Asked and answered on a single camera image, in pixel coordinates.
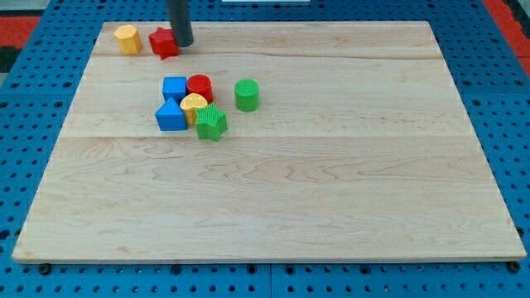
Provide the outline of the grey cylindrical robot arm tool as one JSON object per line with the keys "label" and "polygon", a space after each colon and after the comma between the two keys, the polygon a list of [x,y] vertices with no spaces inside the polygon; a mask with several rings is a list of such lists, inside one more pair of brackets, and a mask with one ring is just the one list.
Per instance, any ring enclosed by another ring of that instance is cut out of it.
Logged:
{"label": "grey cylindrical robot arm tool", "polygon": [[190,11],[187,0],[166,0],[171,29],[179,47],[191,46],[194,42]]}

